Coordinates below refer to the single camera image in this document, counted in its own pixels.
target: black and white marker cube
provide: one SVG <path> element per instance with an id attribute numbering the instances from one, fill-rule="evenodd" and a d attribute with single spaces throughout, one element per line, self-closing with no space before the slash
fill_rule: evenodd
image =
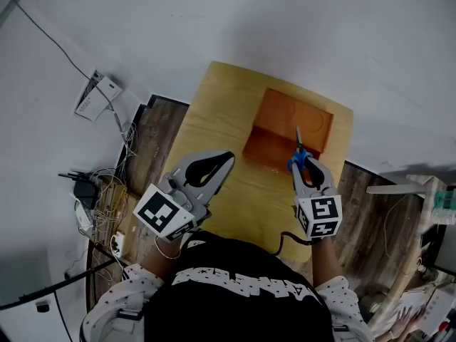
<path id="1" fill-rule="evenodd" d="M 342 222 L 340 195 L 326 197 L 295 197 L 296 218 L 308 238 L 322 238 L 337 233 Z"/>
<path id="2" fill-rule="evenodd" d="M 148 187 L 133 214 L 158 237 L 170 242 L 196 227 L 195 217 L 155 185 Z"/>

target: hand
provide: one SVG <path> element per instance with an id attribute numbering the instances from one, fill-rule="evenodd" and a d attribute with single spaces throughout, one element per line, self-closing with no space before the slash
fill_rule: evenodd
<path id="1" fill-rule="evenodd" d="M 407 323 L 405 327 L 407 330 L 411 331 L 416 327 L 416 325 L 420 322 L 421 318 L 425 315 L 426 306 L 422 306 L 415 314 L 413 314 L 412 318 Z"/>
<path id="2" fill-rule="evenodd" d="M 404 306 L 402 313 L 401 311 L 398 312 L 398 318 L 390 329 L 391 333 L 393 334 L 393 338 L 399 337 L 402 331 L 408 326 L 408 319 L 410 317 L 411 311 L 412 307 L 407 310 L 407 307 Z"/>

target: power strip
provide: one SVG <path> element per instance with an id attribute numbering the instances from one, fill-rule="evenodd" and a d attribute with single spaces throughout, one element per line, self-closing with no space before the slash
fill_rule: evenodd
<path id="1" fill-rule="evenodd" d="M 125 241 L 125 235 L 122 232 L 117 232 L 112 239 L 111 246 L 114 251 L 113 254 L 118 259 L 121 258 L 121 256 L 123 255 L 124 241 Z"/>

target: white box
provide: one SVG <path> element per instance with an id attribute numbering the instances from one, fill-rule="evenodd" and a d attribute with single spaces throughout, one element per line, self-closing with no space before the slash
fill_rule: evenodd
<path id="1" fill-rule="evenodd" d="M 438 331 L 439 325 L 447 318 L 455 302 L 456 292 L 454 284 L 436 289 L 429 303 L 427 303 L 425 315 L 418 323 L 418 328 L 428 336 L 432 336 Z"/>
<path id="2" fill-rule="evenodd" d="M 337 233 L 342 222 L 340 195 L 294 198 L 296 218 L 308 238 L 322 238 Z"/>
<path id="3" fill-rule="evenodd" d="M 159 238 L 171 242 L 197 225 L 192 213 L 178 205 L 154 184 L 149 185 L 133 214 Z"/>
<path id="4" fill-rule="evenodd" d="M 122 89 L 106 76 L 101 79 L 97 86 L 79 103 L 75 110 L 76 114 L 93 122 L 96 121 L 101 112 L 103 112 L 109 104 L 98 89 L 106 95 L 106 98 L 109 101 L 113 101 L 114 98 L 122 92 Z"/>

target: white wall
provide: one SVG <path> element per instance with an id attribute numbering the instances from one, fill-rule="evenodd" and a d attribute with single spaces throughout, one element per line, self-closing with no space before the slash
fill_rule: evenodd
<path id="1" fill-rule="evenodd" d="M 138 93 L 190 102 L 210 61 L 233 63 L 352 108 L 350 161 L 454 167 L 456 0 L 32 1 Z"/>
<path id="2" fill-rule="evenodd" d="M 109 73 L 33 6 L 22 3 L 87 75 L 95 65 Z M 86 79 L 18 9 L 0 27 L 0 62 L 0 304 L 4 304 L 63 281 L 64 271 L 80 258 L 87 239 L 77 232 L 74 200 L 68 195 L 73 182 L 57 174 L 113 166 L 122 141 L 111 113 L 104 112 L 96 123 L 73 114 Z M 124 122 L 132 120 L 139 100 L 126 92 L 114 105 Z M 85 266 L 83 259 L 74 273 Z M 77 336 L 85 315 L 83 281 L 59 293 L 59 299 L 68 327 Z"/>
<path id="3" fill-rule="evenodd" d="M 48 304 L 49 311 L 39 313 L 36 310 L 36 303 Z M 62 324 L 54 294 L 0 311 L 0 326 L 10 342 L 68 341 L 68 334 Z"/>

